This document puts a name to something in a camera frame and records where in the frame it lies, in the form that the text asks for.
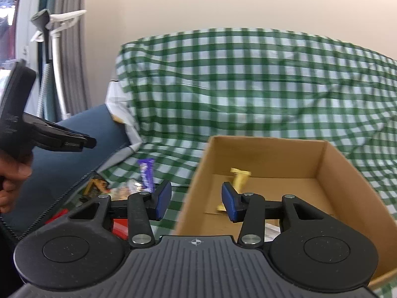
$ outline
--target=white stand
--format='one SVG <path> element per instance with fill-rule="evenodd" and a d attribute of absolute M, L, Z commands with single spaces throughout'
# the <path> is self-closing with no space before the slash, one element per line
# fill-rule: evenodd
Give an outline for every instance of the white stand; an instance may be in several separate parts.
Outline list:
<path fill-rule="evenodd" d="M 64 89 L 62 82 L 62 68 L 60 63 L 59 53 L 59 38 L 61 31 L 73 27 L 79 20 L 79 18 L 86 13 L 86 10 L 78 10 L 73 12 L 67 12 L 62 14 L 51 14 L 50 22 L 47 24 L 47 29 L 51 29 L 55 23 L 59 23 L 59 27 L 50 31 L 51 36 L 51 49 L 52 49 L 52 64 L 54 67 L 55 87 L 58 96 L 59 107 L 61 110 L 62 120 L 68 119 L 70 113 L 67 113 Z M 36 31 L 31 41 L 43 42 L 43 34 L 41 31 Z"/>

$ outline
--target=crosshair logo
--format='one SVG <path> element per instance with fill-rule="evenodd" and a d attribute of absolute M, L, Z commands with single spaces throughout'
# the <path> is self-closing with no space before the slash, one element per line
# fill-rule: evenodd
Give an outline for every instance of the crosshair logo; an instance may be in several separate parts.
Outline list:
<path fill-rule="evenodd" d="M 199 244 L 202 244 L 202 240 L 195 238 L 194 240 L 190 241 L 190 243 L 193 244 L 194 246 L 198 246 Z"/>

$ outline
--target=snack wrapper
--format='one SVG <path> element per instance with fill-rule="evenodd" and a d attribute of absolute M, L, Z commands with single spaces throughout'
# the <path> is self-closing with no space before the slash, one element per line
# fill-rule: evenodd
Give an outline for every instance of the snack wrapper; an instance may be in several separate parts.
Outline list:
<path fill-rule="evenodd" d="M 98 173 L 94 173 L 83 190 L 80 202 L 85 203 L 90 199 L 109 192 L 109 183 Z"/>
<path fill-rule="evenodd" d="M 138 160 L 140 176 L 142 177 L 142 190 L 150 193 L 154 192 L 153 165 L 154 159 Z"/>
<path fill-rule="evenodd" d="M 129 179 L 126 183 L 122 183 L 117 188 L 112 188 L 109 192 L 113 201 L 122 201 L 131 194 L 138 193 L 142 190 L 142 184 L 135 179 Z"/>

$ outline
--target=circular pad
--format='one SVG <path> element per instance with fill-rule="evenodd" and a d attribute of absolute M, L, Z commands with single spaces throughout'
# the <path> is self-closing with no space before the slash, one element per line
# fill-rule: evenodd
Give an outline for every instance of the circular pad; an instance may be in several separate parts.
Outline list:
<path fill-rule="evenodd" d="M 304 251 L 314 261 L 322 263 L 337 263 L 350 254 L 350 248 L 344 241 L 329 236 L 318 236 L 307 240 Z"/>
<path fill-rule="evenodd" d="M 273 240 L 269 256 L 295 285 L 329 293 L 367 285 L 378 264 L 368 238 L 329 219 L 297 221 Z"/>
<path fill-rule="evenodd" d="M 73 262 L 84 257 L 90 245 L 88 242 L 77 236 L 60 236 L 48 241 L 43 246 L 43 253 L 46 258 L 53 262 Z"/>
<path fill-rule="evenodd" d="M 15 266 L 25 281 L 48 290 L 73 290 L 100 282 L 120 266 L 122 242 L 102 225 L 51 224 L 15 249 Z"/>

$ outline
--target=gray curtain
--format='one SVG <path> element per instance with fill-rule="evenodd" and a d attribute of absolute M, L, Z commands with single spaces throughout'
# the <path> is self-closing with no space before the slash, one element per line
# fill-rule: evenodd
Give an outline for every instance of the gray curtain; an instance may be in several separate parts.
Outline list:
<path fill-rule="evenodd" d="M 84 9 L 84 0 L 55 0 L 54 13 Z M 85 72 L 84 16 L 72 28 L 61 32 L 60 59 L 64 96 L 67 112 L 71 115 L 82 112 L 91 104 L 88 99 Z"/>

